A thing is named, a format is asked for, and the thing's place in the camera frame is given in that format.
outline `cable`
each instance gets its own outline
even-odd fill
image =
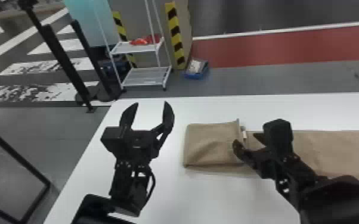
[[[154,187],[156,186],[156,177],[154,176],[154,174],[153,174],[153,172],[151,171],[151,169],[150,169],[150,176],[151,176],[151,181],[152,181],[153,183],[151,184],[151,188],[150,188],[149,194],[148,194],[147,197],[146,197],[146,201],[145,201],[145,204],[143,205],[143,207],[145,207],[145,205],[146,205],[147,202],[149,201],[150,196],[151,196],[151,193],[153,193]]]

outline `white metal shelf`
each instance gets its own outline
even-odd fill
[[[123,86],[166,86],[167,79],[171,72],[171,66],[131,69],[126,75]]]
[[[160,42],[157,44],[149,45],[132,45],[129,42],[120,41],[116,46],[110,51],[111,55],[115,54],[133,54],[133,53],[142,53],[142,52],[158,52],[164,38],[160,39]]]

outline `red object on shelf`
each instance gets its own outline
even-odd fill
[[[156,43],[160,42],[160,38],[161,38],[160,34],[154,35],[154,40],[156,41]],[[143,38],[138,38],[136,40],[130,41],[129,43],[132,45],[149,45],[149,44],[153,44],[153,38],[151,35],[147,35],[144,36]]]
[[[148,45],[149,43],[143,38],[138,38],[136,40],[130,41],[130,44],[132,44],[132,45]]]

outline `black metal stand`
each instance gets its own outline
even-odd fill
[[[72,65],[70,58],[58,41],[51,26],[49,24],[42,26],[36,14],[33,12],[33,6],[37,3],[37,0],[18,0],[18,5],[22,10],[25,10],[28,17],[31,19],[32,23],[35,25],[40,35],[43,37],[51,52],[54,54],[55,58],[60,63],[61,67],[77,90],[78,94],[75,96],[75,101],[78,105],[85,103],[86,107],[88,107],[88,113],[93,113],[96,109],[92,106],[91,100],[96,99],[96,95],[100,90],[99,87],[90,86],[87,88],[85,86],[81,77],[78,75],[78,72]]]
[[[46,195],[47,191],[50,189],[51,182],[41,174],[33,165],[31,165],[24,157],[22,157],[16,150],[14,150],[6,141],[0,137],[0,147],[6,151],[10,156],[12,156],[17,162],[19,162],[23,167],[25,167],[31,174],[36,176],[45,186],[42,188],[38,196],[35,198],[33,203],[30,205],[29,209],[25,212],[22,219],[18,220],[15,217],[12,217],[8,213],[0,210],[0,218],[10,222],[10,223],[26,223],[32,213],[35,211],[36,207],[39,205],[41,200]]]
[[[99,93],[97,94],[97,99],[101,102],[109,102],[118,99],[121,95],[121,89],[119,88],[119,86],[117,86],[118,89],[112,89],[112,87],[109,85],[109,82],[106,78],[106,74],[104,74],[102,69],[100,69],[100,65],[98,64],[95,57],[93,56],[93,53],[91,52],[91,47],[89,46],[89,43],[85,35],[83,34],[79,22],[77,20],[74,20],[71,22],[71,26],[74,29],[76,35],[78,36],[78,39],[80,40],[86,54],[91,60],[93,68],[95,68],[96,74],[100,79],[99,84],[103,86],[103,88],[101,88]]]

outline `black frame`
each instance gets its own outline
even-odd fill
[[[30,164],[24,157],[22,157],[12,146],[10,146],[4,139],[0,137],[0,147],[6,151],[10,156],[12,156],[17,162],[19,162],[23,167],[25,167],[31,174],[37,177],[45,186],[39,192],[38,196],[33,200],[33,203],[29,206],[28,210],[25,212],[24,216],[18,220],[15,217],[7,214],[0,209],[0,218],[10,222],[10,223],[27,223],[39,203],[46,196],[46,193],[50,189],[51,182],[39,172],[32,164]]]

